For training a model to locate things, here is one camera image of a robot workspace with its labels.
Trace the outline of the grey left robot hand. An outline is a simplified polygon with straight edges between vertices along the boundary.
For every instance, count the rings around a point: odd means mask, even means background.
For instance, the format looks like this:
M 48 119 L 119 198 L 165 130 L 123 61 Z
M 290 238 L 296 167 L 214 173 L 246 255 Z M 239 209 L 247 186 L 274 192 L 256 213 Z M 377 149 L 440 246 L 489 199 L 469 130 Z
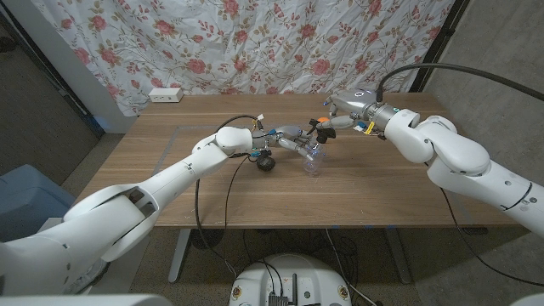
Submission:
M 314 136 L 298 126 L 281 126 L 268 132 L 254 131 L 252 133 L 252 147 L 254 150 L 281 147 L 297 152 L 309 162 L 315 161 L 315 144 Z

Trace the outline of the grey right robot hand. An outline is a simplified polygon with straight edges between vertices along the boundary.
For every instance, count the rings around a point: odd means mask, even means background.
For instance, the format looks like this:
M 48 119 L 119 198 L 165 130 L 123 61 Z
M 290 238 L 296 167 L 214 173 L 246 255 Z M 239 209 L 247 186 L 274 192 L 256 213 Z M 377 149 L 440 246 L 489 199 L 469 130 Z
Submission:
M 318 122 L 318 130 L 348 129 L 359 127 L 363 122 L 367 128 L 373 128 L 372 113 L 377 109 L 376 94 L 370 90 L 353 89 L 343 90 L 326 98 L 324 105 L 328 105 L 329 117 L 326 121 Z

